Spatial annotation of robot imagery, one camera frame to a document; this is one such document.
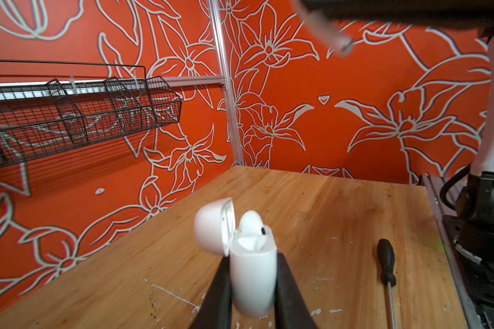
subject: screwdriver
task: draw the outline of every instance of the screwdriver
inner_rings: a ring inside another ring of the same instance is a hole
[[[394,300],[391,297],[391,288],[397,284],[397,279],[394,275],[395,253],[391,243],[386,239],[379,240],[377,244],[377,257],[381,266],[382,273],[380,279],[382,283],[388,287],[388,301],[390,302],[390,325],[395,329],[394,317]]]

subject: black screwdriver handle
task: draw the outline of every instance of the black screwdriver handle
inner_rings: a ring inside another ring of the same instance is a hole
[[[379,240],[379,244],[377,244],[377,257],[382,268],[380,275],[382,283],[388,285],[389,282],[392,287],[395,286],[397,284],[397,279],[394,275],[395,253],[394,248],[388,240]]]

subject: vertical metal post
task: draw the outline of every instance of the vertical metal post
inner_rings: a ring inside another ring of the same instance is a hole
[[[232,89],[232,77],[229,70],[229,61],[225,48],[225,38],[221,26],[221,14],[218,0],[207,0],[209,7],[209,19],[212,24],[212,33],[214,35],[214,44],[216,46],[217,63],[220,73],[225,77],[225,86],[223,88],[223,100],[225,101],[227,113],[227,125],[231,137],[232,153],[234,163],[244,165],[240,134],[238,132],[238,120],[236,117],[236,107],[234,101],[234,90]]]

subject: wooden table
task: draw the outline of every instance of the wooden table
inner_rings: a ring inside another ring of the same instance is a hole
[[[196,245],[194,214],[229,196],[237,221],[253,209],[272,228],[319,328],[387,328],[380,238],[396,253],[397,328],[466,327],[423,187],[235,166],[0,313],[0,328],[187,328],[220,261]],[[232,323],[275,327],[272,312]]]

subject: orange wall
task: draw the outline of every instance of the orange wall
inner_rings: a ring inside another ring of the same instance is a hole
[[[138,64],[150,76],[217,74],[209,19],[193,1],[46,1],[47,16],[42,2],[14,3],[21,19],[0,6],[1,59]],[[0,82],[22,82],[109,72],[8,64],[0,75]],[[219,86],[176,91],[184,98],[178,125],[0,169],[0,311],[233,165]]]
[[[225,3],[249,165],[416,183],[473,160],[490,81],[476,31],[343,22],[356,45],[339,58],[289,1]]]

